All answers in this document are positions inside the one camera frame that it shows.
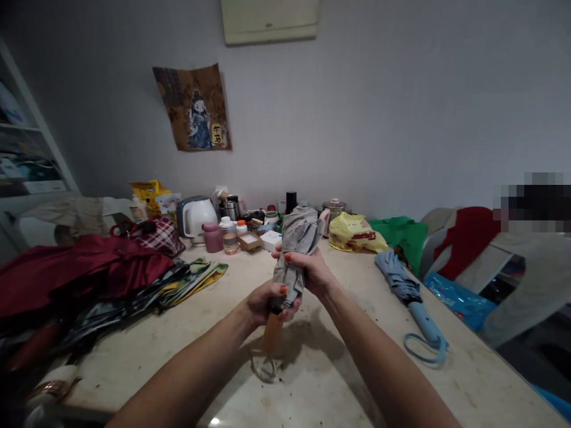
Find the wall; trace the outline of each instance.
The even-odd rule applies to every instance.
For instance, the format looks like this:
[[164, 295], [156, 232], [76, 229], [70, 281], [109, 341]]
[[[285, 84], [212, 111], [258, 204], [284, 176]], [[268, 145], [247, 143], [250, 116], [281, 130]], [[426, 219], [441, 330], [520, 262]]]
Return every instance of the wall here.
[[[569, 172], [571, 3], [323, 0], [316, 40], [227, 48], [215, 0], [14, 1], [2, 33], [86, 196], [159, 178], [420, 218]], [[152, 66], [219, 62], [233, 152], [176, 151]]]

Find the white table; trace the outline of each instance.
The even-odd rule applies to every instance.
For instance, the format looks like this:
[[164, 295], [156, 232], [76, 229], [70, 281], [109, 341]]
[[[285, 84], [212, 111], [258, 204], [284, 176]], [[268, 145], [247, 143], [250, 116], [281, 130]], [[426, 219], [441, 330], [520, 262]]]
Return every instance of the white table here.
[[[343, 253], [320, 243], [325, 261], [367, 314], [402, 347], [419, 332], [408, 310], [391, 294], [372, 253]], [[186, 261], [206, 256], [230, 267], [209, 288], [162, 316], [150, 315], [101, 340], [80, 366], [82, 380], [63, 403], [67, 413], [110, 417], [175, 353], [224, 317], [252, 289], [272, 276], [267, 251], [207, 254], [193, 248]], [[465, 427], [567, 427], [510, 366], [423, 288], [426, 309], [450, 343], [439, 369], [412, 359]], [[246, 345], [259, 345], [263, 328]], [[251, 371], [244, 347], [230, 380], [200, 425], [369, 427], [382, 424], [375, 404], [331, 318], [309, 292], [296, 318], [284, 327], [287, 346], [281, 382], [263, 384]]]

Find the poster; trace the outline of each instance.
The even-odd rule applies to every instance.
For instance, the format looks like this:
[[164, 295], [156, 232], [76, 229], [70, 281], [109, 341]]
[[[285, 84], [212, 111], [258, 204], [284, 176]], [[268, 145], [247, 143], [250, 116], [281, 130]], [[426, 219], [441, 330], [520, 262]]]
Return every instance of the poster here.
[[218, 64], [197, 70], [153, 67], [179, 150], [231, 150]]

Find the hand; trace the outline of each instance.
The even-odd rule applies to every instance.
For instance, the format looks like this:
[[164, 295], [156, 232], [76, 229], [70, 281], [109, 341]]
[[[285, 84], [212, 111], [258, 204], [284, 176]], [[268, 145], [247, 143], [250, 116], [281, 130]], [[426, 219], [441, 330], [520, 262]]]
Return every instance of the hand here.
[[[247, 308], [247, 313], [250, 316], [250, 320], [252, 321], [252, 325], [254, 327], [266, 325], [269, 316], [269, 298], [284, 296], [286, 294], [287, 287], [284, 284], [279, 284], [271, 279], [252, 291], [243, 301]], [[301, 299], [297, 298], [289, 309], [283, 310], [278, 315], [278, 320], [280, 320], [280, 322], [290, 321], [299, 309], [301, 303]]]
[[[276, 251], [272, 253], [272, 257], [279, 259], [281, 244], [275, 249]], [[309, 281], [307, 281], [305, 287], [318, 298], [323, 297], [331, 291], [331, 288], [338, 285], [337, 279], [325, 264], [319, 248], [316, 248], [311, 256], [300, 253], [286, 253], [284, 257], [287, 263], [306, 268]]]

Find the small box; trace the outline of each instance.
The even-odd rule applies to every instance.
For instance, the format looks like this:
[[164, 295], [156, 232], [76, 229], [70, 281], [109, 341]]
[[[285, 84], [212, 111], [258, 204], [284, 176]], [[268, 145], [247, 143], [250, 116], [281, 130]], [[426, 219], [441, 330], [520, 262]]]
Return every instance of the small box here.
[[252, 232], [245, 233], [238, 237], [238, 242], [240, 243], [240, 249], [242, 251], [251, 251], [254, 248], [262, 245], [262, 240], [256, 234]]
[[275, 251], [277, 245], [281, 244], [281, 234], [276, 231], [268, 231], [262, 235], [262, 248], [270, 253]]

